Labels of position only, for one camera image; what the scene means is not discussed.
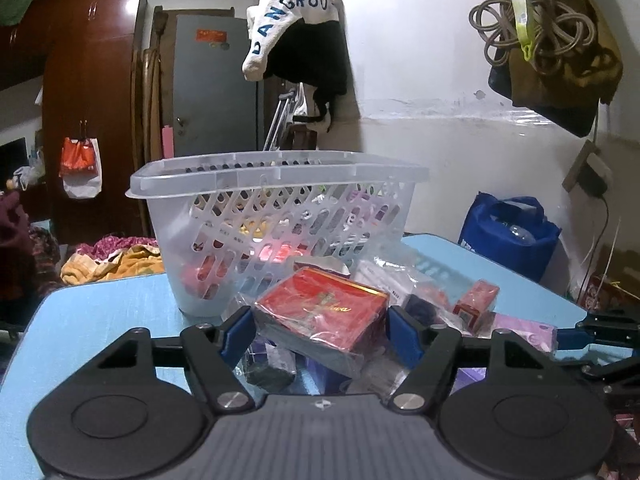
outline blue tote bag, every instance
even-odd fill
[[[544,208],[532,196],[498,200],[488,193],[478,193],[458,244],[539,282],[560,231],[546,219]]]

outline yellow blanket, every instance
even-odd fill
[[[160,249],[134,245],[128,250],[113,254],[105,261],[76,253],[62,266],[60,277],[67,285],[82,285],[158,272],[164,272]]]

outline white plastic basket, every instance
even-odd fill
[[[150,162],[127,196],[145,199],[180,309],[220,316],[257,297],[291,254],[337,256],[400,238],[415,182],[428,170],[354,152],[244,152]]]

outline light blue tabletop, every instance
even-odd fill
[[[419,235],[405,243],[466,274],[500,286],[496,310],[573,327],[585,313],[574,304],[442,238]],[[152,337],[175,336],[193,324],[175,304],[164,274],[64,288],[40,306],[0,387],[0,480],[42,477],[26,438],[26,421],[39,400],[93,355],[135,326]],[[608,359],[616,353],[602,347]],[[584,352],[572,352],[580,357]],[[186,388],[181,370],[159,368],[158,377]]]

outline pink tag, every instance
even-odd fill
[[[162,158],[174,157],[174,129],[171,126],[162,128]]]

